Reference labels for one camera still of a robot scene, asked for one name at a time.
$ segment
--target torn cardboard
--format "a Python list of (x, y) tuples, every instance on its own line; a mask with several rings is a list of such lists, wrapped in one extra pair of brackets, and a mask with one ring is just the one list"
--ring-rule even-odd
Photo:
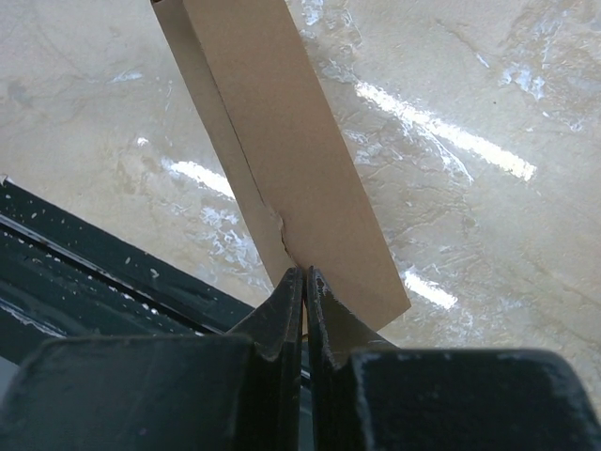
[(273, 284), (318, 267), (380, 329), (409, 308), (284, 0), (154, 5)]

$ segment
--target polished floor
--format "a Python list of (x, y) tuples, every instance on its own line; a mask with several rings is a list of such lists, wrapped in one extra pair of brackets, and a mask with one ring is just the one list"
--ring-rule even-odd
[[(289, 0), (413, 307), (601, 412), (601, 2)], [(0, 173), (256, 305), (270, 282), (148, 0), (4, 0)]]

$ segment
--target metal jaw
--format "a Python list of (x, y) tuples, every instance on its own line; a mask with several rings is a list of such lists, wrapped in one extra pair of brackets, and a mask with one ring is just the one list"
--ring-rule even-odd
[(302, 299), (315, 449), (601, 449), (557, 355), (400, 350), (314, 269), (225, 335), (48, 342), (12, 383), (0, 449), (297, 449)]

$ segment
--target cardboard strip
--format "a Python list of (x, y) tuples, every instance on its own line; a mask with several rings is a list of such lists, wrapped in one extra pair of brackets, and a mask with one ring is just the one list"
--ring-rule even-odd
[(313, 265), (370, 327), (396, 319), (407, 295), (285, 1), (183, 6), (154, 8), (271, 281)]

